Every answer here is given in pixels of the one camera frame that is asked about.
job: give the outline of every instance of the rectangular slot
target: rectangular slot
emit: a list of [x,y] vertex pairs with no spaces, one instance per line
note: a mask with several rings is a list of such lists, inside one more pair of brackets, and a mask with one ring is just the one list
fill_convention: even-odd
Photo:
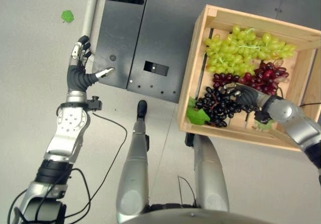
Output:
[[144,71],[156,73],[162,76],[167,76],[169,67],[161,64],[145,61]]

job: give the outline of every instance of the grape stem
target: grape stem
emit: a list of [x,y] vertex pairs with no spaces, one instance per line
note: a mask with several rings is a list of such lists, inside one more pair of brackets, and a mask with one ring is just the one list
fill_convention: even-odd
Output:
[[249,30],[246,30],[245,32],[246,32],[246,33],[249,33],[249,32],[251,32],[251,31],[254,31],[254,28],[250,28]]

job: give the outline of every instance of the artificial leaf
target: artificial leaf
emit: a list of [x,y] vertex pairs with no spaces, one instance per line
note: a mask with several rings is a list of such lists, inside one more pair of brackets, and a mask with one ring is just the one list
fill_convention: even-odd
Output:
[[194,108],[187,108],[186,116],[194,125],[203,125],[205,124],[205,121],[211,120],[203,109],[195,110]]
[[187,107],[194,108],[195,104],[196,104],[196,99],[193,99],[192,97],[190,97]]

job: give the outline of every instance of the black cable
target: black cable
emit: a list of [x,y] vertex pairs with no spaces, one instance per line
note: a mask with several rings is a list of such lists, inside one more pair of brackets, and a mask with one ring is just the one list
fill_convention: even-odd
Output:
[[[84,184],[85,184],[85,187],[86,187],[86,191],[87,191],[87,195],[88,195],[88,209],[87,209],[87,211],[86,211],[80,218],[78,218],[77,220],[75,220],[75,221],[73,221],[72,223],[70,223],[70,224],[75,224],[75,223],[77,223],[78,221],[80,221],[81,219],[83,219],[83,218],[88,214],[88,212],[89,212],[89,210],[90,210],[90,206],[91,206],[91,197],[90,197],[90,192],[89,192],[87,180],[86,180],[86,177],[85,177],[84,173],[83,173],[80,169],[78,169],[78,168],[74,168],[74,169],[71,170],[71,172],[72,172],[72,171],[78,171],[78,172],[80,173],[80,175],[81,175],[81,177],[82,177],[82,179],[83,179],[83,181],[84,181]],[[33,224],[33,223],[50,224],[50,223],[54,223],[54,222],[57,221],[57,219],[55,219],[55,220],[46,220],[46,221],[38,220],[38,214],[39,214],[39,210],[40,210],[40,208],[41,208],[41,205],[44,203],[44,200],[46,199],[46,197],[48,196],[48,194],[49,194],[49,193],[52,191],[52,189],[57,185],[57,183],[60,181],[60,178],[63,178],[63,177],[65,177],[65,176],[66,176],[66,174],[63,174],[62,176],[60,176],[60,177],[58,178],[58,180],[47,190],[45,196],[42,198],[40,204],[39,204],[38,207],[37,207],[37,211],[36,211],[36,215],[35,215],[35,220],[34,220],[34,221],[26,220],[26,218],[25,218],[25,216],[22,214],[22,212],[21,212],[17,207],[15,207],[15,211],[17,212],[17,214],[19,215],[19,217],[23,220],[23,222],[25,222],[26,224]]]
[[[120,146],[119,146],[119,148],[118,148],[118,150],[117,150],[117,153],[116,153],[113,161],[111,162],[111,165],[109,166],[109,168],[108,168],[108,170],[107,170],[107,172],[106,172],[106,174],[105,174],[105,176],[104,176],[104,179],[102,180],[101,184],[98,186],[97,190],[96,190],[95,193],[92,195],[92,197],[90,197],[90,193],[89,193],[89,188],[88,188],[88,185],[87,185],[87,181],[86,181],[86,178],[85,178],[84,174],[82,173],[82,171],[81,171],[80,169],[78,169],[78,168],[74,168],[74,169],[71,170],[71,171],[77,170],[77,171],[79,171],[80,174],[82,175],[83,180],[84,180],[84,183],[85,183],[85,186],[86,186],[87,194],[88,194],[88,202],[87,202],[87,204],[86,204],[80,211],[78,211],[78,212],[76,212],[76,213],[74,213],[74,214],[71,214],[71,215],[66,216],[65,219],[66,219],[66,218],[69,218],[69,217],[72,217],[72,216],[75,216],[75,215],[83,212],[83,211],[86,209],[86,207],[88,207],[88,206],[89,206],[89,207],[88,207],[86,213],[85,213],[83,216],[81,216],[79,219],[77,219],[76,221],[74,221],[74,222],[72,222],[72,223],[70,223],[70,224],[74,224],[74,223],[80,221],[81,219],[83,219],[83,218],[88,214],[92,199],[95,197],[95,195],[98,193],[98,191],[100,190],[100,188],[101,188],[102,185],[104,184],[104,182],[105,182],[105,180],[106,180],[106,178],[107,178],[107,176],[108,176],[108,174],[109,174],[109,172],[110,172],[110,170],[111,170],[111,168],[112,168],[112,166],[113,166],[113,164],[114,164],[114,162],[115,162],[115,160],[116,160],[116,158],[117,158],[117,156],[118,156],[118,154],[119,154],[119,152],[120,152],[120,149],[122,148],[122,146],[124,145],[124,143],[125,143],[125,141],[126,141],[126,139],[127,139],[127,129],[126,129],[124,126],[122,126],[121,124],[119,124],[119,123],[117,123],[117,122],[115,122],[115,121],[113,121],[113,120],[110,120],[110,119],[107,119],[107,118],[105,118],[105,117],[99,116],[99,115],[97,115],[97,114],[95,114],[95,113],[93,113],[93,115],[95,115],[95,116],[98,117],[98,118],[101,118],[101,119],[110,121],[110,122],[112,122],[112,123],[114,123],[114,124],[122,127],[122,128],[125,130],[125,138],[124,138],[123,142],[120,144]],[[27,220],[25,219],[24,215],[21,213],[21,211],[20,211],[17,207],[15,208],[15,211],[18,212],[19,216],[23,219],[23,221],[24,221],[25,223],[27,223],[27,224],[32,224],[32,223],[50,224],[50,223],[54,223],[54,222],[56,221],[56,220],[52,220],[52,221],[38,221],[38,214],[39,214],[39,210],[40,210],[41,205],[42,205],[43,202],[45,201],[45,198],[48,196],[48,194],[50,193],[50,191],[57,185],[57,183],[58,183],[62,178],[64,178],[64,177],[66,176],[66,174],[68,174],[68,172],[66,172],[64,175],[60,176],[60,177],[57,179],[57,181],[48,189],[48,191],[46,192],[45,196],[42,198],[42,200],[41,200],[41,202],[40,202],[40,204],[39,204],[39,206],[38,206],[38,208],[37,208],[37,211],[36,211],[35,221],[27,221]],[[7,219],[8,224],[10,224],[10,216],[11,216],[11,212],[12,212],[12,209],[13,209],[13,206],[14,206],[15,202],[16,202],[17,199],[18,199],[22,194],[24,194],[26,191],[27,191],[27,189],[24,190],[23,192],[21,192],[21,193],[14,199],[14,201],[12,202],[12,204],[11,204],[11,206],[10,206],[10,209],[9,209],[9,213],[8,213],[8,219]]]
[[280,91],[281,91],[281,97],[284,98],[282,88],[277,87],[276,91],[278,91],[279,89],[280,89]]
[[[104,182],[105,182],[105,180],[106,180],[106,178],[107,178],[107,176],[108,176],[108,174],[109,174],[109,172],[110,172],[110,169],[112,168],[112,166],[113,166],[113,164],[114,164],[114,162],[115,162],[115,160],[116,160],[116,158],[117,158],[117,156],[118,156],[118,154],[119,154],[119,151],[120,151],[121,147],[124,145],[124,143],[125,143],[125,141],[126,141],[126,139],[127,139],[127,129],[126,129],[123,125],[121,125],[121,124],[119,124],[119,123],[117,123],[117,122],[115,122],[115,121],[113,121],[113,120],[110,120],[110,119],[108,119],[108,118],[99,116],[99,115],[97,115],[97,114],[95,114],[95,113],[92,113],[92,114],[95,115],[95,116],[98,117],[98,118],[101,118],[101,119],[103,119],[103,120],[110,121],[110,122],[112,122],[112,123],[120,126],[121,128],[123,128],[123,129],[125,130],[125,138],[124,138],[123,142],[120,144],[120,146],[119,146],[119,148],[118,148],[118,151],[117,151],[117,153],[116,153],[113,161],[111,162],[111,165],[109,166],[109,168],[108,168],[105,176],[104,176],[104,179],[102,180],[101,184],[98,186],[98,188],[97,188],[97,190],[95,191],[95,193],[92,195],[92,197],[91,197],[91,199],[90,199],[91,201],[92,201],[92,199],[95,197],[95,195],[97,194],[97,192],[100,190],[100,188],[102,187],[102,185],[104,184]],[[68,215],[68,216],[66,216],[65,218],[68,218],[68,217],[71,217],[71,216],[74,216],[74,215],[77,215],[77,214],[83,212],[83,210],[88,206],[88,204],[89,204],[89,203],[87,203],[80,211],[78,211],[78,212],[76,212],[76,213],[74,213],[74,214]]]
[[178,182],[179,182],[179,189],[180,189],[181,204],[183,205],[182,190],[181,190],[181,183],[180,183],[180,178],[179,178],[179,176],[177,176],[177,180],[178,180]]
[[58,108],[56,109],[56,116],[58,117],[58,111],[60,109],[60,105],[58,106]]
[[83,181],[84,181],[84,184],[85,184],[85,186],[86,186],[86,191],[87,191],[87,195],[88,195],[88,209],[87,209],[87,211],[85,212],[85,214],[83,214],[80,218],[78,218],[77,220],[75,220],[75,221],[73,221],[73,222],[71,222],[71,223],[69,223],[69,224],[74,224],[74,223],[77,223],[77,222],[79,222],[80,220],[82,220],[87,214],[88,214],[88,212],[89,212],[89,210],[90,210],[90,206],[91,206],[91,197],[90,197],[90,192],[89,192],[89,188],[88,188],[88,184],[87,184],[87,181],[86,181],[86,178],[85,178],[85,175],[84,175],[84,173],[80,170],[80,169],[78,169],[78,168],[75,168],[75,169],[73,169],[73,170],[77,170],[80,174],[81,174],[81,177],[82,177],[82,179],[83,179]]
[[304,103],[304,104],[301,104],[300,107],[307,106],[307,105],[317,105],[317,104],[321,104],[321,102]]
[[10,205],[10,208],[9,208],[9,212],[8,212],[8,217],[7,217],[7,224],[10,224],[10,218],[11,218],[11,212],[12,212],[12,209],[14,208],[14,205],[16,203],[16,201],[19,199],[20,196],[22,196],[25,192],[27,191],[27,189],[25,189],[24,191],[22,191],[19,195],[17,195],[13,202],[11,203]]
[[46,200],[46,197],[49,195],[49,193],[52,191],[52,189],[63,179],[65,178],[67,175],[69,175],[71,172],[69,171],[66,171],[63,175],[61,175],[54,183],[52,186],[50,186],[50,188],[47,190],[46,194],[42,197],[38,207],[37,207],[37,210],[36,210],[36,214],[35,214],[35,221],[38,221],[38,214],[39,214],[39,211],[40,211],[40,208],[42,206],[42,204],[45,202]]
[[179,178],[185,180],[185,182],[187,183],[187,185],[190,187],[191,191],[192,191],[192,194],[193,194],[193,199],[194,199],[194,203],[196,204],[196,198],[195,198],[195,194],[194,194],[194,191],[191,187],[191,185],[189,184],[189,182],[187,181],[187,179],[185,179],[184,177],[181,177],[181,176],[178,176]]

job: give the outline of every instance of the green grapes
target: green grapes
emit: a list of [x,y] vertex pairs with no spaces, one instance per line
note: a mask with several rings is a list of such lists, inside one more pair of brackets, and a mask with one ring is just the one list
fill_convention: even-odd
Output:
[[234,26],[232,33],[225,39],[215,34],[204,43],[207,45],[205,51],[209,58],[206,66],[208,71],[241,77],[246,72],[254,75],[252,59],[282,59],[293,56],[295,50],[294,45],[287,44],[270,33],[257,38],[253,28],[241,30],[239,26]]

